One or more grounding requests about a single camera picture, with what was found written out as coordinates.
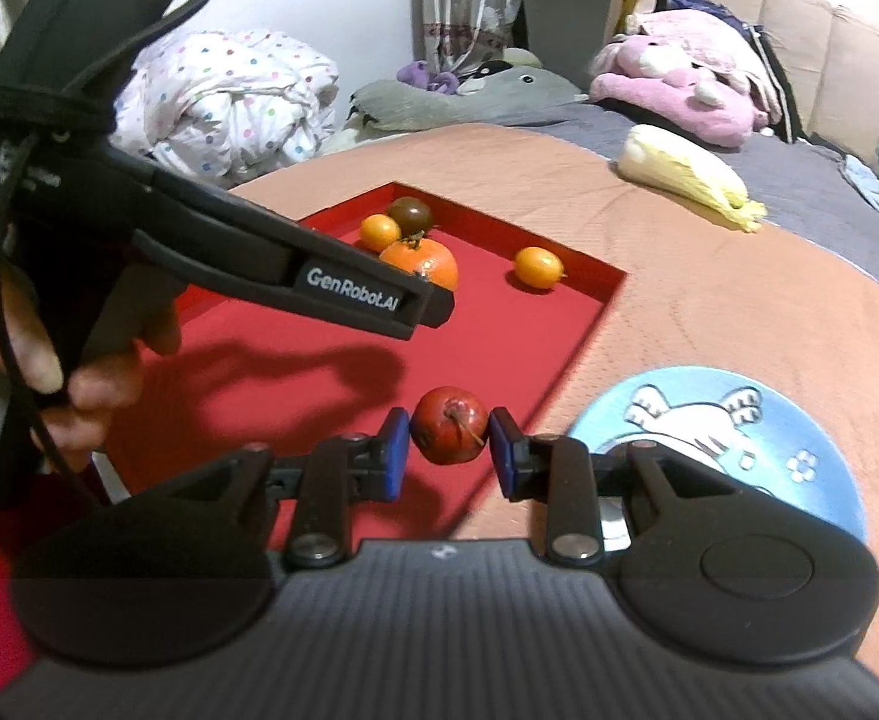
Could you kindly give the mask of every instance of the orange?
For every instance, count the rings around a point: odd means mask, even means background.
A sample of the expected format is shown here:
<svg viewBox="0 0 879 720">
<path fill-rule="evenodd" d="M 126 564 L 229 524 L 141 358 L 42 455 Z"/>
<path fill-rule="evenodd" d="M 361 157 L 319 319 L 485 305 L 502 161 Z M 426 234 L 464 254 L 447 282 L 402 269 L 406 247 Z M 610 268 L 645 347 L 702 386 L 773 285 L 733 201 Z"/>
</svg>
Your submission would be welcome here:
<svg viewBox="0 0 879 720">
<path fill-rule="evenodd" d="M 565 275 L 562 261 L 540 247 L 520 250 L 512 264 L 516 278 L 537 290 L 551 290 Z"/>
<path fill-rule="evenodd" d="M 373 214 L 359 225 L 359 240 L 377 254 L 397 242 L 401 235 L 399 223 L 385 214 Z"/>
<path fill-rule="evenodd" d="M 450 292 L 455 292 L 460 285 L 460 268 L 455 264 L 452 252 L 431 238 L 397 241 L 380 254 L 380 260 L 407 274 L 426 278 Z"/>
</svg>

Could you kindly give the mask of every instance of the gray plush toy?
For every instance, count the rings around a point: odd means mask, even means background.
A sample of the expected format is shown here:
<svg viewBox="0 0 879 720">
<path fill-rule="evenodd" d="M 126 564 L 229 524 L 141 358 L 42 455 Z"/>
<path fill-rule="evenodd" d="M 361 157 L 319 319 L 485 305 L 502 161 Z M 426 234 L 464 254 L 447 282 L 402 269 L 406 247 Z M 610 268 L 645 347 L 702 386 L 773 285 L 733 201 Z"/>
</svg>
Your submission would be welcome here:
<svg viewBox="0 0 879 720">
<path fill-rule="evenodd" d="M 373 81 L 352 96 L 349 121 L 324 143 L 321 153 L 346 151 L 407 132 L 486 122 L 585 100 L 587 95 L 570 81 L 534 67 L 513 67 L 465 80 L 452 95 L 400 81 Z"/>
</svg>

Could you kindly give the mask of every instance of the human hand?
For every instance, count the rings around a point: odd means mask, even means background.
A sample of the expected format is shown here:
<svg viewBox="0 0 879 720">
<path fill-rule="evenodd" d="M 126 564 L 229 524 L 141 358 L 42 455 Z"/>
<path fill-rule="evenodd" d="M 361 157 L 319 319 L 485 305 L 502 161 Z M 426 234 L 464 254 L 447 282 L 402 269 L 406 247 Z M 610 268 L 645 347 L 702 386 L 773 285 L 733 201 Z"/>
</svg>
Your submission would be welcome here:
<svg viewBox="0 0 879 720">
<path fill-rule="evenodd" d="M 42 394 L 59 391 L 63 371 L 52 342 L 11 274 L 4 274 L 2 299 L 9 338 L 26 384 Z M 145 345 L 157 354 L 175 353 L 181 341 L 175 309 L 169 306 L 150 319 L 142 336 Z M 49 435 L 73 470 L 83 469 L 90 453 L 102 446 L 113 412 L 133 405 L 142 391 L 142 362 L 132 343 L 129 350 L 90 362 L 73 372 L 67 386 L 68 405 L 43 411 Z"/>
</svg>

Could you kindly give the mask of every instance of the red apple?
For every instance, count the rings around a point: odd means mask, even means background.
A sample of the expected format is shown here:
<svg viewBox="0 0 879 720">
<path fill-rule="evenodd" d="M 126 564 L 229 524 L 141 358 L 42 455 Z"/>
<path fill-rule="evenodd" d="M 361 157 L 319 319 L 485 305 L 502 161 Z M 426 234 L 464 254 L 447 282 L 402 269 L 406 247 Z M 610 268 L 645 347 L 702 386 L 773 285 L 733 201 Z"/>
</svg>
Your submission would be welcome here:
<svg viewBox="0 0 879 720">
<path fill-rule="evenodd" d="M 458 386 L 438 386 L 416 404 L 409 432 L 430 463 L 455 466 L 479 456 L 488 424 L 489 412 L 474 394 Z"/>
</svg>

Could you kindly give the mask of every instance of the blue gripper pad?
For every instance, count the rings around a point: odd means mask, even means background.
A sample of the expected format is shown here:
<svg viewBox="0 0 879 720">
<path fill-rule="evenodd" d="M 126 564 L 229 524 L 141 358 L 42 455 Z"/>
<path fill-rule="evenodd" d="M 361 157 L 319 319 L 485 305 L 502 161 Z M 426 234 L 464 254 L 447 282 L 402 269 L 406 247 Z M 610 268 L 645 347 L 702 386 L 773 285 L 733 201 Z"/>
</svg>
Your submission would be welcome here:
<svg viewBox="0 0 879 720">
<path fill-rule="evenodd" d="M 393 503 L 403 489 L 409 457 L 409 414 L 406 409 L 390 410 L 378 438 L 383 442 L 385 503 Z"/>
<path fill-rule="evenodd" d="M 493 467 L 496 469 L 503 498 L 509 500 L 516 493 L 515 445 L 506 435 L 495 413 L 489 415 L 489 454 L 493 458 Z"/>
</svg>

